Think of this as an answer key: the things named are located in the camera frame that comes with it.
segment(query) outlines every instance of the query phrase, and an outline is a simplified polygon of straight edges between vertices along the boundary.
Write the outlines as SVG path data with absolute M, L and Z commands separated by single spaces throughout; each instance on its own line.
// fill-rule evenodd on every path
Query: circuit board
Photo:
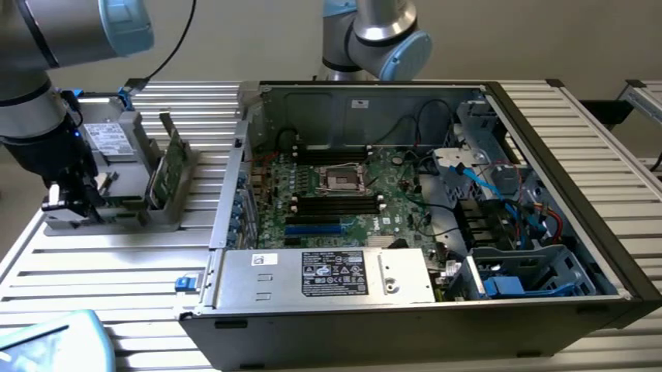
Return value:
M 185 145 L 176 129 L 172 129 L 168 151 L 159 163 L 156 174 L 148 187 L 149 204 L 163 208 L 177 193 L 181 172 L 187 161 Z
M 435 238 L 419 234 L 411 225 L 411 218 L 418 221 L 426 208 L 404 198 L 399 182 L 407 165 L 395 165 L 394 158 L 402 159 L 402 152 L 383 148 L 361 164 L 304 166 L 295 163 L 292 156 L 283 154 L 269 162 L 256 164 L 252 177 L 253 183 L 260 183 L 259 248 L 287 248 L 285 218 L 295 215 L 291 210 L 292 196 L 333 198 L 339 195 L 383 195 L 386 206 L 379 214 L 340 215 L 341 233 L 331 236 L 299 236 L 296 247 L 386 247 L 394 240 L 404 239 L 410 247 L 420 247 L 426 252 L 432 250 Z M 351 189 L 345 186 L 356 182 L 357 177 L 352 177 L 352 169 L 356 168 L 360 170 L 361 190 L 359 187 Z M 340 184 L 341 187 L 329 191 L 325 187 L 332 186 L 324 187 L 325 184 L 335 187 Z

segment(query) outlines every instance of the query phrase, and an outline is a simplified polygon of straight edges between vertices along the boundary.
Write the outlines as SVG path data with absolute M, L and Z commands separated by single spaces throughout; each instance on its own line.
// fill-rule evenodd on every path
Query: gray wall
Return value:
M 156 68 L 191 2 L 145 2 L 155 49 L 55 71 L 59 85 L 113 89 Z M 560 78 L 580 98 L 612 98 L 626 78 L 662 79 L 660 0 L 416 0 L 416 6 L 434 37 L 420 78 Z M 188 40 L 159 80 L 309 78 L 319 66 L 320 13 L 321 0 L 200 0 Z M 644 130 L 651 138 L 654 129 L 636 124 L 624 134 Z M 656 151 L 650 140 L 632 141 Z

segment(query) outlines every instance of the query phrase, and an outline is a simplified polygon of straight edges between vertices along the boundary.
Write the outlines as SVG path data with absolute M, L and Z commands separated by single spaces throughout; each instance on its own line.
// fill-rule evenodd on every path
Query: white sticker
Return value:
M 277 265 L 277 253 L 253 254 L 251 266 Z
M 133 155 L 133 148 L 116 122 L 85 124 L 85 131 L 103 155 Z
M 367 99 L 352 99 L 351 108 L 352 109 L 367 109 L 369 107 L 369 101 Z

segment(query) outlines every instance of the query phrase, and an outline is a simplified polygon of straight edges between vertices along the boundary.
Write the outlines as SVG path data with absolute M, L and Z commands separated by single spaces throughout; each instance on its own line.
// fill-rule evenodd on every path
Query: power supply label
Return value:
M 305 297 L 367 295 L 363 252 L 303 252 L 301 293 Z

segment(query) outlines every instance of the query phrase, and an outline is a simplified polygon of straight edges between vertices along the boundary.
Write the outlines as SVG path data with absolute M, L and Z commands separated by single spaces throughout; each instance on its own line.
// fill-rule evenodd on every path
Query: slotted metal surface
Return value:
M 643 81 L 643 84 L 646 84 L 646 90 L 650 95 L 662 104 L 662 81 Z
M 650 279 L 662 288 L 662 236 L 655 228 L 662 226 L 659 197 L 631 165 L 614 154 L 558 89 L 543 81 L 510 81 L 503 86 Z M 236 125 L 236 88 L 235 83 L 152 83 L 136 98 L 149 135 L 165 140 L 157 112 L 169 106 L 180 133 L 204 151 L 183 227 L 167 234 L 46 237 L 37 216 L 33 236 L 28 228 L 22 236 L 25 245 L 12 249 L 12 253 L 18 253 L 17 262 L 0 286 L 0 335 L 71 310 L 92 308 L 112 337 L 120 370 L 212 372 L 173 320 L 172 282 L 207 263 L 227 160 L 224 150 Z M 8 257 L 2 264 L 10 263 Z M 195 302 L 196 296 L 187 295 L 177 304 Z M 591 372 L 606 369 L 662 370 L 662 310 L 624 330 L 592 333 L 551 358 L 337 370 Z
M 662 125 L 662 81 L 627 81 L 618 99 L 630 102 Z

